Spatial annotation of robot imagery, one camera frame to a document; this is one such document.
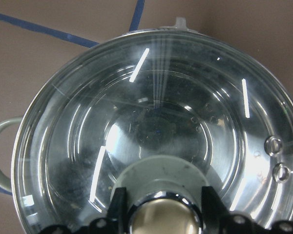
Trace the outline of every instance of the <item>beige knob top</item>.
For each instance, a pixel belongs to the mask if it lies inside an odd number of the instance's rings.
[[[135,214],[132,234],[198,234],[199,227],[193,211],[172,199],[145,203]]]

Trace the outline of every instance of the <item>pot lid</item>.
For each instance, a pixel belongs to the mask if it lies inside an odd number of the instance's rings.
[[[229,45],[162,29],[88,50],[37,94],[14,149],[25,230],[75,231],[104,216],[120,174],[156,155],[191,163],[228,209],[264,227],[293,220],[293,103],[284,88]]]

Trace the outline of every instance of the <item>stainless steel pot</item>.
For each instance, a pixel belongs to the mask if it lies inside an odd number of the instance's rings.
[[[264,227],[293,220],[293,103],[282,85],[223,42],[159,29],[88,50],[34,98],[11,175],[24,229],[75,231],[103,216],[121,173],[158,155],[191,163],[228,209]]]

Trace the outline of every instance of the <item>transparent lid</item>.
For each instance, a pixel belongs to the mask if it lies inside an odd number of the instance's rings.
[[[41,89],[14,150],[25,230],[102,217],[120,173],[153,155],[196,166],[230,210],[293,220],[293,103],[240,51],[177,30],[96,46]]]

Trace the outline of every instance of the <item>glass lid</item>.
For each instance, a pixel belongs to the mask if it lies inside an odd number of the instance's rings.
[[[88,50],[35,97],[14,149],[25,230],[105,216],[121,172],[156,155],[191,163],[263,227],[293,220],[293,104],[281,84],[222,42],[163,29]]]

